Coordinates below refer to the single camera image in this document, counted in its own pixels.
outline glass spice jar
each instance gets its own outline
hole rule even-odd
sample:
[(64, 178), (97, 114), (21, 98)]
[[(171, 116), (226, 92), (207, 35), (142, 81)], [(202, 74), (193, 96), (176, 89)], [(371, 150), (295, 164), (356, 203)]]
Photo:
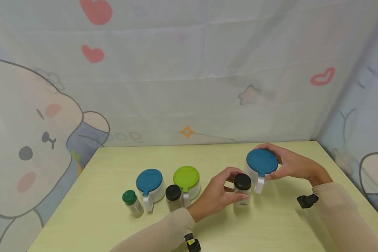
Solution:
[(134, 218), (139, 218), (144, 213), (144, 208), (141, 206), (136, 193), (133, 190), (128, 190), (122, 195), (122, 201), (132, 212)]
[(248, 207), (250, 196), (251, 196), (251, 178), (245, 173), (240, 173), (234, 178), (234, 193), (236, 194), (246, 194), (248, 199), (234, 203), (236, 207)]
[(168, 205), (169, 212), (180, 209), (182, 206), (181, 196), (182, 192), (179, 186), (170, 185), (165, 190), (166, 204)]

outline teal lid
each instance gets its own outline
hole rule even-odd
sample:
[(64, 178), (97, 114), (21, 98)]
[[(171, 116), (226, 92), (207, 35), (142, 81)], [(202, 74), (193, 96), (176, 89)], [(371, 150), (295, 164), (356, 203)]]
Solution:
[(122, 201), (125, 202), (126, 205), (131, 206), (136, 202), (136, 193), (133, 190), (127, 190), (122, 195)]
[(151, 191), (157, 189), (162, 183), (162, 174), (156, 169), (147, 169), (141, 172), (136, 179), (136, 187), (147, 196)]
[(261, 177), (274, 172), (279, 166), (276, 156), (266, 149), (250, 151), (246, 156), (246, 162)]

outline container handle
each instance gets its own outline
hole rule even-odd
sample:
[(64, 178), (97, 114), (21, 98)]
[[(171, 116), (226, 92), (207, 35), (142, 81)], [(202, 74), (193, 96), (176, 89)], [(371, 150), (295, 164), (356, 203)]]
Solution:
[(264, 185), (264, 177), (259, 176), (255, 185), (255, 193), (261, 194)]
[(143, 205), (147, 212), (152, 212), (154, 203), (150, 195), (143, 196)]
[(189, 193), (185, 192), (183, 193), (183, 207), (189, 207), (190, 206), (190, 199), (189, 199)]

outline pink cheek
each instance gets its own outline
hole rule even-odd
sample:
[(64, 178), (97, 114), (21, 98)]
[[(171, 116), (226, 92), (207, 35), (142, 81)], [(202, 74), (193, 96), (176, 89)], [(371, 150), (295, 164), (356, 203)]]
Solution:
[(45, 108), (45, 114), (46, 114), (47, 117), (54, 117), (60, 111), (62, 111), (62, 107), (59, 104), (56, 104), (56, 103), (49, 104), (49, 106), (47, 106)]
[(36, 176), (37, 175), (35, 174), (35, 172), (29, 172), (22, 176), (22, 178), (18, 181), (17, 190), (20, 193), (28, 191), (34, 184)]

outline person's left hand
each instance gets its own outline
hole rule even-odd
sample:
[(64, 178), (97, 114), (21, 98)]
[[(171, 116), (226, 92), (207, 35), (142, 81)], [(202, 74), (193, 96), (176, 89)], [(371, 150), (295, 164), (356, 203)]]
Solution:
[(220, 212), (229, 204), (248, 198), (245, 194), (226, 193), (232, 193), (234, 189), (224, 186), (224, 183), (226, 181), (233, 183), (234, 177), (240, 173), (243, 172), (238, 168), (227, 167), (210, 180), (197, 201), (187, 208), (196, 223), (207, 216)]

